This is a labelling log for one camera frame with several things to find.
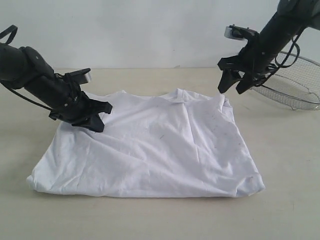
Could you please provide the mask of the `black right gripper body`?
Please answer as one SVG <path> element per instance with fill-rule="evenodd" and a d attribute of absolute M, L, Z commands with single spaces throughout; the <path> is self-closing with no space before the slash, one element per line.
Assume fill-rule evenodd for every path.
<path fill-rule="evenodd" d="M 218 68 L 239 72 L 252 76 L 266 76 L 272 72 L 272 44 L 264 39 L 250 40 L 233 56 L 223 57 L 218 62 Z"/>

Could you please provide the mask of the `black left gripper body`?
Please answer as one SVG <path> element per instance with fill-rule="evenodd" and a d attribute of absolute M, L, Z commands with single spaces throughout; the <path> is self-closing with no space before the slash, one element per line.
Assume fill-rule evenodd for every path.
<path fill-rule="evenodd" d="M 49 117 L 72 124 L 100 113 L 110 114 L 112 109 L 113 106 L 108 101 L 92 99 L 82 91 L 76 101 L 68 99 L 66 106 L 52 110 Z"/>

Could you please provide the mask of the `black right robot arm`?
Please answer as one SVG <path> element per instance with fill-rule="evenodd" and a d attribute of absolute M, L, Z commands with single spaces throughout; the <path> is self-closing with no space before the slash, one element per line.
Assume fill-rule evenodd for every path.
<path fill-rule="evenodd" d="M 289 43 L 299 52 L 297 40 L 306 28 L 320 28 L 318 0 L 281 0 L 277 11 L 261 32 L 248 27 L 229 25 L 224 36 L 232 40 L 246 40 L 237 55 L 221 58 L 218 67 L 222 76 L 218 91 L 223 94 L 236 84 L 239 94 L 263 85 L 279 69 L 286 68 L 276 57 Z"/>

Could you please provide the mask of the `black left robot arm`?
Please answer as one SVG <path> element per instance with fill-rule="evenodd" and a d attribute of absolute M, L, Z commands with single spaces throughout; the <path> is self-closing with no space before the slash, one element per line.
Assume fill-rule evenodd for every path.
<path fill-rule="evenodd" d="M 91 99 L 81 90 L 90 80 L 90 68 L 56 73 L 33 48 L 15 48 L 0 45 L 0 83 L 16 93 L 25 89 L 40 105 L 50 111 L 49 117 L 82 127 L 93 132 L 103 132 L 105 125 L 99 114 L 110 114 L 112 105 L 107 101 Z"/>

